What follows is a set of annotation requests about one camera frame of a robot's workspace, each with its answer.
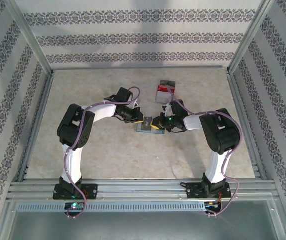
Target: aluminum frame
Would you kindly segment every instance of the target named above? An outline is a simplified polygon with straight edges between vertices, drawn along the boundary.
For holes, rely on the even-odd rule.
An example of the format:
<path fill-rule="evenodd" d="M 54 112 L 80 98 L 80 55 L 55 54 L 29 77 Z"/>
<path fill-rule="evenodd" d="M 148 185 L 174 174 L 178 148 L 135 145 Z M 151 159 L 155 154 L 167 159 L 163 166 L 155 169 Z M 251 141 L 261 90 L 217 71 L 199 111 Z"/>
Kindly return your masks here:
<path fill-rule="evenodd" d="M 215 200 L 215 198 L 188 199 L 185 188 L 180 183 L 195 182 L 199 179 L 138 179 L 138 180 L 109 180 L 109 179 L 84 179 L 85 184 L 98 184 L 96 200 L 88 200 L 88 204 L 96 205 L 109 203 L 200 203 Z M 21 204 L 39 203 L 44 206 L 51 203 L 68 203 L 73 200 L 54 200 L 53 191 L 58 180 L 26 180 L 13 182 L 10 185 L 5 206 L 0 220 L 0 240 L 8 239 L 15 215 Z M 231 192 L 237 187 L 230 183 Z M 286 217 L 280 201 L 277 187 L 273 180 L 240 179 L 240 189 L 237 198 L 233 201 L 266 201 L 269 207 L 276 234 L 279 239 L 286 240 Z"/>
<path fill-rule="evenodd" d="M 234 100 L 236 112 L 237 112 L 237 115 L 240 121 L 240 125 L 244 133 L 244 139 L 246 142 L 248 154 L 253 164 L 252 167 L 255 173 L 255 177 L 261 178 L 262 180 L 267 180 L 268 177 L 264 170 L 263 163 L 260 158 L 259 150 L 258 150 L 258 147 L 256 145 L 256 142 L 255 142 L 252 130 L 251 130 L 247 112 L 242 103 L 241 95 L 237 88 L 237 83 L 236 83 L 236 80 L 233 74 L 227 73 L 227 80 L 228 80 L 229 87 L 231 89 L 231 93 L 232 93 L 232 97 Z"/>
<path fill-rule="evenodd" d="M 34 147 L 35 147 L 35 144 L 37 142 L 38 134 L 39 134 L 39 131 L 41 128 L 43 115 L 44 115 L 44 112 L 45 112 L 45 109 L 47 106 L 47 102 L 48 102 L 48 98 L 50 95 L 50 91 L 51 91 L 51 87 L 52 87 L 54 77 L 55 77 L 55 74 L 52 73 L 52 74 L 49 74 L 45 80 L 46 82 L 44 83 L 45 84 L 44 94 L 41 96 L 40 106 L 39 106 L 39 109 L 36 113 L 35 125 L 32 129 L 31 141 L 28 142 L 28 146 L 26 149 L 25 156 L 22 159 L 22 161 L 23 161 L 22 167 L 21 167 L 21 170 L 18 173 L 18 177 L 17 177 L 18 182 L 22 182 L 25 178 L 26 173 L 27 173 L 27 168 L 29 166 L 30 159 L 31 159 L 33 151 L 34 151 Z"/>
<path fill-rule="evenodd" d="M 15 20 L 16 24 L 18 25 L 19 29 L 21 30 L 22 34 L 24 35 L 27 43 L 30 45 L 31 49 L 33 50 L 34 54 L 36 55 L 38 61 L 40 62 L 43 70 L 47 74 L 51 74 L 53 69 L 50 66 L 50 63 L 43 53 L 41 46 L 38 43 L 37 38 L 35 37 L 34 33 L 31 30 L 27 20 L 25 19 L 19 5 L 17 4 L 16 0 L 4 0 L 6 8 L 12 15 L 13 19 Z"/>
<path fill-rule="evenodd" d="M 254 36 L 257 34 L 265 16 L 269 12 L 273 3 L 274 3 L 274 0 L 262 0 L 254 16 L 253 21 L 251 22 L 250 26 L 246 30 L 246 33 L 240 45 L 238 46 L 231 63 L 229 64 L 227 68 L 230 74 L 233 74 L 236 68 L 238 67 L 240 61 L 242 60 Z"/>

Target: wall panel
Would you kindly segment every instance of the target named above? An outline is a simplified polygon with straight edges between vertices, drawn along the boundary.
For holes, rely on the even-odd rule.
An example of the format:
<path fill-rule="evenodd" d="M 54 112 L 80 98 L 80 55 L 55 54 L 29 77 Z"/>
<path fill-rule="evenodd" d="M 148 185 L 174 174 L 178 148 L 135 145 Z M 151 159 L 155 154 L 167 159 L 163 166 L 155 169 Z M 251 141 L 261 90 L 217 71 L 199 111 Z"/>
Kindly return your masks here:
<path fill-rule="evenodd" d="M 46 74 L 0 0 L 0 215 L 30 135 Z"/>
<path fill-rule="evenodd" d="M 261 0 L 18 0 L 53 69 L 227 67 Z"/>
<path fill-rule="evenodd" d="M 286 212 L 286 0 L 274 1 L 234 72 L 267 175 Z"/>

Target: purple cable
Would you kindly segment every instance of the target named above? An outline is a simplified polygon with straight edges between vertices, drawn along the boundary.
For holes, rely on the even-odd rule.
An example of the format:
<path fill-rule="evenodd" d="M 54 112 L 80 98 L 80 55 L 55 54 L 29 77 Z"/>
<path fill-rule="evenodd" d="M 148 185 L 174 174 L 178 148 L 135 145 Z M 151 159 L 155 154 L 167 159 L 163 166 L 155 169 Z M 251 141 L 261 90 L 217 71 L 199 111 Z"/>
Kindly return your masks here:
<path fill-rule="evenodd" d="M 230 117 L 229 115 L 227 115 L 227 114 L 225 114 L 225 113 L 223 113 L 223 112 L 219 112 L 219 111 L 201 111 L 201 112 L 198 112 L 198 113 L 191 112 L 191 111 L 188 110 L 182 103 L 180 103 L 180 101 L 174 96 L 174 94 L 172 93 L 172 91 L 170 90 L 170 88 L 169 88 L 168 86 L 167 86 L 166 88 L 167 88 L 168 92 L 171 94 L 172 99 L 174 99 L 174 100 L 175 100 L 185 111 L 187 111 L 189 114 L 191 114 L 191 115 L 204 115 L 204 114 L 218 114 L 218 115 L 221 115 L 221 116 L 223 116 L 223 117 L 225 117 L 225 118 L 231 120 L 231 121 L 236 125 L 236 127 L 237 127 L 237 129 L 238 129 L 238 131 L 239 131 L 239 135 L 240 135 L 239 138 L 240 138 L 240 140 L 239 140 L 239 142 L 238 142 L 238 145 L 237 145 L 232 151 L 230 151 L 230 152 L 226 155 L 226 157 L 225 157 L 225 159 L 224 159 L 224 162 L 223 162 L 223 165 L 222 165 L 222 168 L 221 168 L 221 173 L 222 173 L 222 175 L 223 175 L 226 179 L 236 181 L 237 186 L 236 186 L 236 189 L 235 189 L 235 192 L 234 192 L 233 196 L 232 196 L 231 199 L 228 201 L 227 205 L 226 205 L 220 212 L 216 213 L 216 212 L 214 212 L 214 211 L 211 211 L 211 210 L 208 210 L 208 209 L 207 209 L 207 212 L 213 214 L 213 215 L 208 214 L 209 217 L 210 217 L 210 216 L 215 216 L 215 217 L 216 217 L 216 216 L 222 214 L 222 213 L 230 206 L 230 204 L 231 204 L 233 198 L 236 196 L 236 194 L 238 193 L 239 188 L 240 188 L 240 181 L 237 180 L 236 178 L 226 176 L 225 173 L 224 173 L 224 167 L 225 167 L 225 165 L 226 165 L 226 163 L 227 163 L 227 161 L 228 161 L 228 158 L 239 148 L 239 146 L 240 146 L 241 143 L 242 143 L 242 140 L 243 140 L 243 132 L 242 132 L 242 129 L 241 129 L 240 125 L 237 123 L 237 121 L 235 121 L 232 117 Z"/>
<path fill-rule="evenodd" d="M 68 171 L 67 157 L 68 157 L 69 152 L 70 152 L 71 150 L 73 150 L 73 149 L 77 146 L 77 144 L 79 143 L 79 140 L 80 140 L 80 137 L 81 137 L 81 134 L 82 134 L 83 125 L 84 125 L 85 115 L 86 115 L 86 113 L 87 113 L 88 110 L 90 110 L 91 108 L 94 108 L 94 107 L 96 107 L 96 106 L 99 106 L 99 105 L 105 105 L 105 104 L 124 105 L 124 104 L 134 103 L 136 100 L 139 99 L 140 94 L 141 94 L 141 90 L 140 90 L 138 87 L 136 87 L 136 86 L 132 86 L 132 87 L 130 87 L 128 90 L 131 90 L 131 89 L 137 89 L 137 90 L 138 90 L 138 95 L 137 95 L 137 97 L 134 98 L 134 99 L 131 100 L 131 101 L 127 101 L 127 102 L 112 102 L 112 101 L 106 101 L 106 102 L 95 103 L 95 104 L 93 104 L 93 105 L 91 105 L 91 106 L 88 106 L 88 107 L 84 110 L 84 112 L 83 112 L 82 119 L 81 119 L 81 122 L 80 122 L 80 124 L 79 124 L 79 129 L 80 129 L 80 130 L 78 131 L 76 140 L 75 140 L 74 144 L 66 150 L 66 153 L 65 153 L 65 156 L 64 156 L 64 170 L 65 170 L 65 172 L 66 172 L 66 175 L 67 175 L 68 180 L 71 182 L 71 184 L 73 185 L 73 187 L 75 187 L 76 190 L 82 195 L 83 200 L 84 200 L 84 206 L 83 206 L 82 211 L 81 211 L 78 215 L 73 216 L 73 219 L 78 218 L 81 214 L 84 213 L 84 211 L 85 211 L 85 209 L 86 209 L 86 207 L 87 207 L 87 198 L 85 197 L 85 195 L 84 195 L 84 193 L 82 192 L 82 190 L 79 189 L 78 186 L 72 181 L 72 178 L 71 178 L 71 176 L 70 176 L 70 174 L 69 174 L 69 171 Z M 67 210 L 67 213 L 66 213 L 68 218 L 70 218 L 70 214 L 69 214 L 69 213 L 70 213 L 70 210 L 71 210 L 71 208 L 69 208 L 69 209 Z"/>

